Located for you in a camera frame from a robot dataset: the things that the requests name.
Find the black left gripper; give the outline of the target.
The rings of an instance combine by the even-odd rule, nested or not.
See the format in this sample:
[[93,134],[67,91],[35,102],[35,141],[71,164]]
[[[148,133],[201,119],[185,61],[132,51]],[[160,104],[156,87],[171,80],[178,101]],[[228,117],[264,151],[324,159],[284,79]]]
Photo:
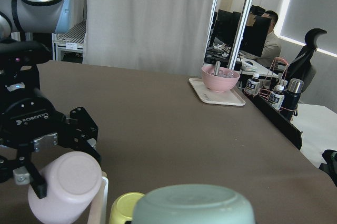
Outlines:
[[17,185],[30,184],[39,199],[47,196],[47,182],[31,161],[31,152],[46,147],[81,151],[101,164],[102,157],[92,146],[98,127],[85,108],[74,108],[66,116],[37,91],[8,90],[9,96],[1,98],[1,145],[18,150],[13,169]]

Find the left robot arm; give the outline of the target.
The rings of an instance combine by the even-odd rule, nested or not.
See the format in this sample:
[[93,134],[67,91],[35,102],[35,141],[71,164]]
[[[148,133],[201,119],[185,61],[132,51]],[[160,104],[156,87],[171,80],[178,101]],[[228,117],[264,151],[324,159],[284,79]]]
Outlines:
[[44,144],[85,152],[101,160],[90,145],[98,127],[88,112],[77,107],[68,116],[57,111],[40,90],[38,65],[49,61],[49,49],[34,40],[19,42],[13,32],[65,33],[70,0],[1,0],[1,144],[16,149],[16,158],[1,157],[1,182],[23,177],[38,198],[48,184],[31,161]]

